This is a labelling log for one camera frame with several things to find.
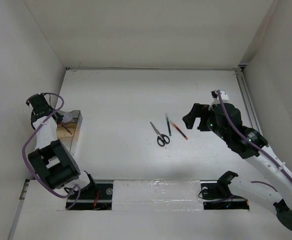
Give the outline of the clear paper clip jar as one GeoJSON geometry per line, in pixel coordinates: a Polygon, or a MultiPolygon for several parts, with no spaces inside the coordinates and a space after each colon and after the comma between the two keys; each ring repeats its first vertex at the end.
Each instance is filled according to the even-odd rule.
{"type": "Polygon", "coordinates": [[[64,124],[71,123],[73,121],[73,115],[70,112],[65,112],[63,114],[62,122],[64,124]]]}

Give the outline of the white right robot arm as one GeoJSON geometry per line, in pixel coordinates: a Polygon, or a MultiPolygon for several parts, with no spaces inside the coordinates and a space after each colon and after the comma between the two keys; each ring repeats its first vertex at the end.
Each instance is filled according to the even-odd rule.
{"type": "Polygon", "coordinates": [[[197,118],[200,119],[199,131],[216,134],[273,186],[266,189],[229,170],[201,191],[203,199],[218,201],[234,196],[248,199],[269,210],[292,231],[292,172],[276,159],[268,141],[257,130],[243,125],[240,110],[230,103],[195,103],[182,120],[190,130],[197,118]]]}

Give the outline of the red orange pen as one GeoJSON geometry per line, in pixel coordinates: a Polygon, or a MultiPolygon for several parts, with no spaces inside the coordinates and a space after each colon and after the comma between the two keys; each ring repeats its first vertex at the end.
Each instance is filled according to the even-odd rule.
{"type": "Polygon", "coordinates": [[[189,138],[182,132],[182,130],[172,121],[169,120],[170,125],[175,128],[182,136],[185,140],[188,140],[189,138]]]}

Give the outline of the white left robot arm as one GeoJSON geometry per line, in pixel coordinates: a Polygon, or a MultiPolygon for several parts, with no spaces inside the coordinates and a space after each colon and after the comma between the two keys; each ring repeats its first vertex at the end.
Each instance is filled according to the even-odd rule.
{"type": "Polygon", "coordinates": [[[87,173],[89,181],[81,186],[77,183],[81,172],[71,153],[57,138],[57,127],[68,123],[60,110],[64,105],[61,96],[52,93],[36,93],[26,100],[32,107],[30,123],[34,130],[22,147],[24,163],[33,177],[51,194],[66,199],[71,195],[92,198],[98,193],[93,177],[87,173]]]}

